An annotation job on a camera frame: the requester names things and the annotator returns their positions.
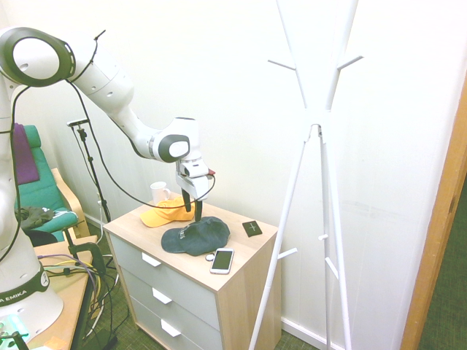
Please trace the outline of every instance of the white mug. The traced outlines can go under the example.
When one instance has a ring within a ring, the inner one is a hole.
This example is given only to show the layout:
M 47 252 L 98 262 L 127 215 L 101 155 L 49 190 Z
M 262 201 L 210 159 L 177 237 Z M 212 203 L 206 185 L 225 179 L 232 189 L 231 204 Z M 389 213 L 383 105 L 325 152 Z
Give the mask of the white mug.
M 159 181 L 151 184 L 151 193 L 153 194 L 154 204 L 157 205 L 160 201 L 168 200 L 171 192 L 167 188 L 167 183 Z

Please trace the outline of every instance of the drawer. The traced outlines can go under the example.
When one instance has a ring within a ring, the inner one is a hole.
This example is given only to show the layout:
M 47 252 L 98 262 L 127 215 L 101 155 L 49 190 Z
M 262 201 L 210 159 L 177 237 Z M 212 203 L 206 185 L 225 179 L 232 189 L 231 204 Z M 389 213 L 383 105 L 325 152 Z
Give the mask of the drawer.
M 114 235 L 110 235 L 110 238 L 117 255 L 116 259 L 122 268 L 156 288 L 216 330 L 220 330 L 214 293 Z
M 163 295 L 153 295 L 153 288 L 122 268 L 123 278 L 130 296 L 150 309 L 161 319 L 179 330 L 203 350 L 219 350 L 222 348 L 220 332 L 208 325 L 192 313 L 186 311 L 174 301 Z
M 203 350 L 183 334 L 176 336 L 170 335 L 162 328 L 162 320 L 157 315 L 144 307 L 136 299 L 131 298 L 136 322 L 150 332 L 154 337 L 170 346 L 171 350 Z

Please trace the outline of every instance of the wooden table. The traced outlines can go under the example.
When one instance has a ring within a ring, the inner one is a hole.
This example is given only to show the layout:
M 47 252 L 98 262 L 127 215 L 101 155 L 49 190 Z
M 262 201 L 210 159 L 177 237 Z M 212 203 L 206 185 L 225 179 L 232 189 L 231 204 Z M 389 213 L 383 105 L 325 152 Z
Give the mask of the wooden table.
M 78 245 L 87 242 L 95 243 L 96 240 L 97 237 L 89 236 L 74 239 L 73 242 Z M 64 241 L 48 244 L 46 246 L 38 246 L 34 248 L 34 251 L 37 255 L 69 254 L 68 242 Z M 78 257 L 85 263 L 90 263 L 92 261 L 90 252 L 78 253 Z M 67 260 L 69 260 L 67 257 L 48 257 L 41 259 L 41 263 L 43 265 L 54 265 L 60 261 Z M 45 345 L 46 342 L 53 339 L 53 337 L 65 343 L 62 350 L 70 349 L 87 281 L 88 275 L 86 273 L 50 278 L 51 287 L 63 300 L 63 310 L 57 320 L 50 327 L 34 337 L 27 344 L 30 349 Z

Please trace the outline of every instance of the yellow cap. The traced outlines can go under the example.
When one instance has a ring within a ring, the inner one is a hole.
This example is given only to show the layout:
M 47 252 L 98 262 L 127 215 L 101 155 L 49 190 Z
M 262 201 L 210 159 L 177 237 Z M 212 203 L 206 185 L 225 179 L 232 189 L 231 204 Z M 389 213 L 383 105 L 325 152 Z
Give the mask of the yellow cap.
M 191 211 L 187 212 L 182 197 L 160 201 L 157 206 L 163 206 L 164 208 L 152 208 L 139 215 L 143 223 L 150 228 L 158 228 L 172 221 L 190 221 L 195 216 L 194 203 L 191 203 Z

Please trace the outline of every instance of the green carpet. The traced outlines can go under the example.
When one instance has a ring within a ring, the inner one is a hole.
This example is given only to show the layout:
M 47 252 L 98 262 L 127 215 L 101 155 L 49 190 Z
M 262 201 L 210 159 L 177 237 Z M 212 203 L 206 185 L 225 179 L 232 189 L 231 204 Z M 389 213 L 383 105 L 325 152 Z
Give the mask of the green carpet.
M 467 349 L 467 186 L 452 223 L 418 349 Z
M 99 229 L 92 225 L 89 225 L 89 229 L 92 235 L 100 234 Z M 99 246 L 101 248 L 102 254 L 110 254 L 109 246 L 105 237 L 99 243 Z M 108 269 L 107 272 L 112 276 L 116 275 L 115 270 Z M 112 278 L 109 277 L 107 279 L 107 283 L 112 286 Z M 112 291 L 111 296 L 112 328 L 117 327 L 121 323 L 116 332 L 117 343 L 112 348 L 112 350 L 165 350 L 164 347 L 159 345 L 145 332 L 137 329 L 131 316 L 127 317 L 128 304 L 126 302 L 125 295 L 123 293 L 123 289 L 120 286 L 120 283 L 118 283 L 118 285 Z M 110 328 L 110 314 L 110 302 L 108 300 L 104 306 L 104 312 L 102 313 L 101 319 L 96 325 L 96 332 L 98 332 L 100 329 L 108 330 Z M 274 350 L 317 350 L 317 348 L 301 341 L 300 339 L 283 330 L 282 337 Z

